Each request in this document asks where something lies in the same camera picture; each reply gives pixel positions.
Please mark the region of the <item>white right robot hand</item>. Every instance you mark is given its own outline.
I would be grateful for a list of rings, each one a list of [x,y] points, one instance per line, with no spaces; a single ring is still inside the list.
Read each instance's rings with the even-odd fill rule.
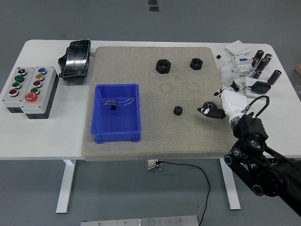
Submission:
[[[211,103],[203,104],[203,107],[197,111],[209,118],[224,119],[228,116],[229,121],[240,119],[243,116],[242,111],[247,107],[247,98],[235,91],[228,89],[219,89],[214,93],[220,96],[222,108],[209,107]]]

